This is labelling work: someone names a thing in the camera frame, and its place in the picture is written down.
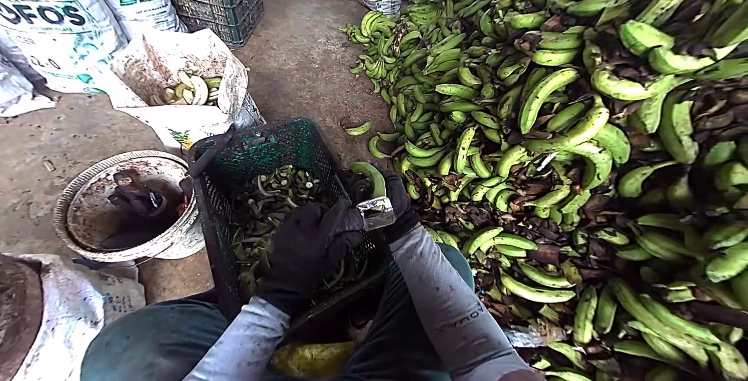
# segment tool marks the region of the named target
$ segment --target black glove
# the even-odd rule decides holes
[[[406,187],[402,185],[402,178],[387,169],[380,167],[377,169],[385,177],[387,197],[395,212],[395,223],[382,228],[385,240],[391,244],[412,231],[420,223],[420,217],[411,207],[411,199],[408,197]]]
[[[326,272],[348,251],[344,236],[333,238],[351,202],[341,198],[330,210],[307,204],[289,214],[270,238],[270,270],[257,296],[292,315],[312,295]]]

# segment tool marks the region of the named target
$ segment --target leg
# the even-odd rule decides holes
[[[114,321],[93,339],[81,381],[178,381],[219,339],[228,322],[213,305],[160,302]]]
[[[446,244],[439,247],[465,283],[473,287],[473,274],[462,254]],[[450,379],[418,320],[395,262],[388,268],[385,293],[367,338],[337,379]]]

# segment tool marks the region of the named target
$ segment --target concrete floor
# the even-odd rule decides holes
[[[391,131],[388,109],[371,95],[366,77],[348,72],[360,48],[337,28],[358,23],[358,0],[264,0],[266,13],[246,46],[234,54],[250,70],[250,94],[268,121],[309,117],[325,131],[343,163],[370,160],[369,137],[340,127],[372,120]],[[88,166],[117,153],[159,149],[153,131],[115,111],[106,96],[64,94],[57,108],[0,118],[0,252],[73,257],[57,238],[51,211],[58,194]],[[47,171],[42,161],[55,165]],[[148,302],[188,296],[212,286],[205,250],[176,261],[140,265]]]

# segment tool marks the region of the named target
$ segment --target pile of plantains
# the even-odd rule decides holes
[[[748,0],[411,0],[341,30],[434,239],[501,324],[568,333],[532,366],[748,379]]]

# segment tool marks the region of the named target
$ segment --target gray sleeve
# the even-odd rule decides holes
[[[530,370],[422,226],[390,244],[418,318],[453,379]]]
[[[289,319],[266,300],[252,298],[184,381],[259,380]]]

